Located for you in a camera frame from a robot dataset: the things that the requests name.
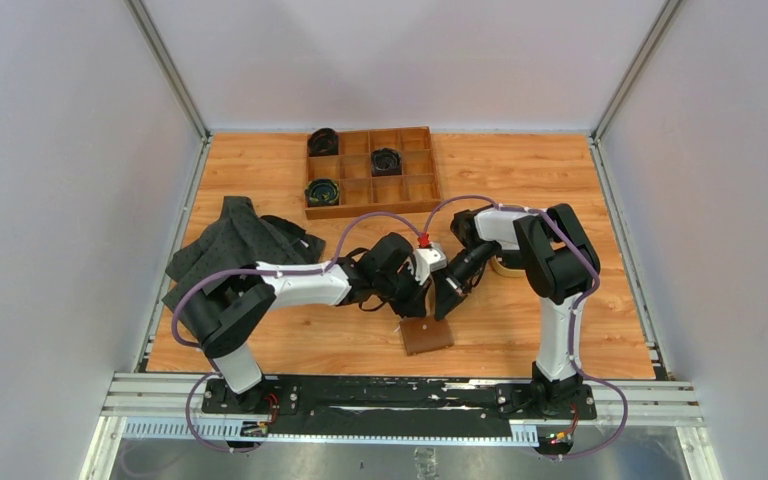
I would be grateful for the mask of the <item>yellow oval card tray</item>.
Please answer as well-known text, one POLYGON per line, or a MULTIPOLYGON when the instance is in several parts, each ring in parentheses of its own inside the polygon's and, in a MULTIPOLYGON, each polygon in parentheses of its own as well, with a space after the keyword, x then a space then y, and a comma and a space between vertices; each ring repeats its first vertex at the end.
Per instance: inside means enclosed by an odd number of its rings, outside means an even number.
POLYGON ((525 271, 522 269, 509 268, 502 262, 502 258, 499 256, 493 257, 490 261, 492 270, 502 277, 506 278, 523 278, 525 271))

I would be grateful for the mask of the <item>brown leather card holder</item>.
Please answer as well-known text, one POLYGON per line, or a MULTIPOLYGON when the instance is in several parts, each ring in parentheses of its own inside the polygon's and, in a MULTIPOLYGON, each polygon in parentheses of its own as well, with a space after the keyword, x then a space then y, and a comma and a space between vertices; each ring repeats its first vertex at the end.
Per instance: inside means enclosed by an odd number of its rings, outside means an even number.
POLYGON ((447 320, 433 317, 403 319, 399 325, 407 355, 418 355, 452 347, 454 337, 447 320))

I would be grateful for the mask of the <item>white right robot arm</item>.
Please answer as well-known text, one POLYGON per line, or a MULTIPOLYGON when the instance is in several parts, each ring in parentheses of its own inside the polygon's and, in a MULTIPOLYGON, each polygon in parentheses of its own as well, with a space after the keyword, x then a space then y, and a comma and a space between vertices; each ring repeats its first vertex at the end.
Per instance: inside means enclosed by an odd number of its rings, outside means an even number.
POLYGON ((491 259, 511 256, 540 299, 540 346, 526 392, 501 406, 544 417, 582 414, 578 319, 599 286, 600 260, 574 209, 487 206, 456 213, 450 224, 462 250, 433 273, 433 315, 442 320, 474 290, 491 259))

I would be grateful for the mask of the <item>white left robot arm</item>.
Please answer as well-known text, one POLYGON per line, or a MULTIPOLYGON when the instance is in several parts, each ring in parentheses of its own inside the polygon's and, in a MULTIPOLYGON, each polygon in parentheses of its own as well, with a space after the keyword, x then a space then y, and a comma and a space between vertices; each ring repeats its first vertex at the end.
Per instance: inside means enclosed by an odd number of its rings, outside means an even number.
POLYGON ((377 297, 401 318, 427 314, 426 295, 435 272, 447 265, 441 248, 422 237, 413 245, 389 233, 370 248, 318 264, 258 261, 197 282, 173 309, 228 387, 228 400, 243 413, 266 400, 263 373, 249 338, 270 312, 306 306, 361 305, 377 297))

